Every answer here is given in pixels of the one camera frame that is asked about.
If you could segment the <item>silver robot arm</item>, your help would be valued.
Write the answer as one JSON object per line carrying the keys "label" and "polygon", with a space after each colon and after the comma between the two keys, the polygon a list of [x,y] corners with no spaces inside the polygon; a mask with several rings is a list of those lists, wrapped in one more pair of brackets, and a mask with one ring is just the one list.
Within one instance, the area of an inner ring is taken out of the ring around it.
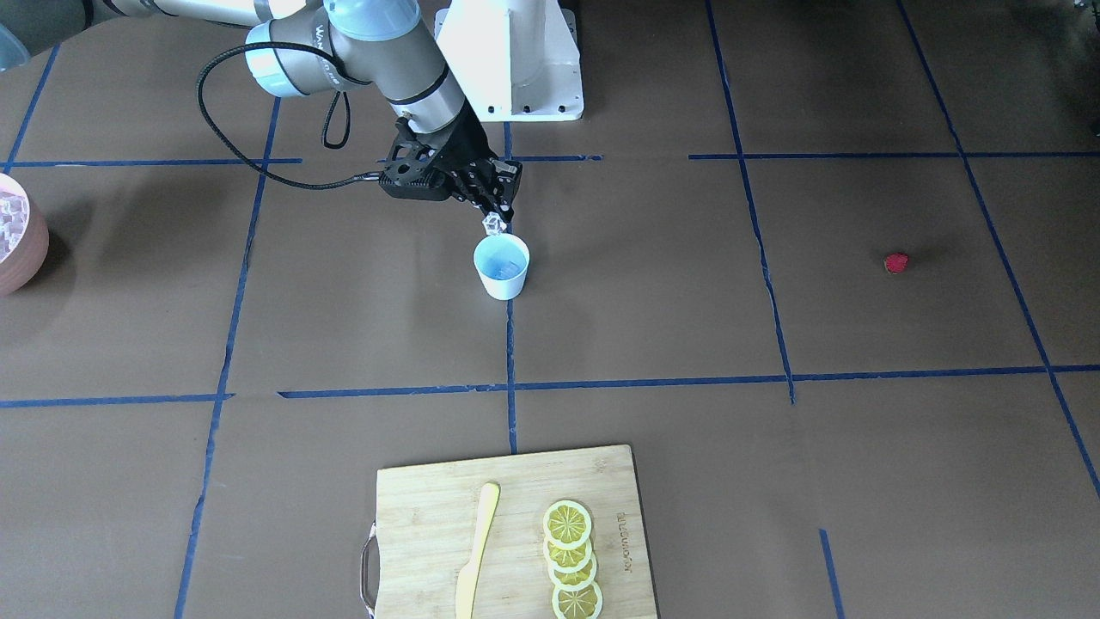
{"label": "silver robot arm", "polygon": [[512,222],[522,166],[503,161],[437,46],[416,1],[88,1],[88,25],[111,16],[189,16],[248,27],[217,55],[242,55],[267,93],[334,93],[374,85],[397,117],[384,169],[358,174],[393,199],[468,201],[490,231]]}

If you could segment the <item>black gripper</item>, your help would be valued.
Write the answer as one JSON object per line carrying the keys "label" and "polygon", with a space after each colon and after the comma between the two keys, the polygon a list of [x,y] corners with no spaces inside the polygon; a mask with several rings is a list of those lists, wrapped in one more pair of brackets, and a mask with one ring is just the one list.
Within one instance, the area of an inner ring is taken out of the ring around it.
{"label": "black gripper", "polygon": [[436,150],[437,168],[451,176],[452,199],[479,207],[484,217],[499,215],[505,226],[512,223],[522,164],[499,161],[472,108],[461,109],[443,129],[415,134]]}

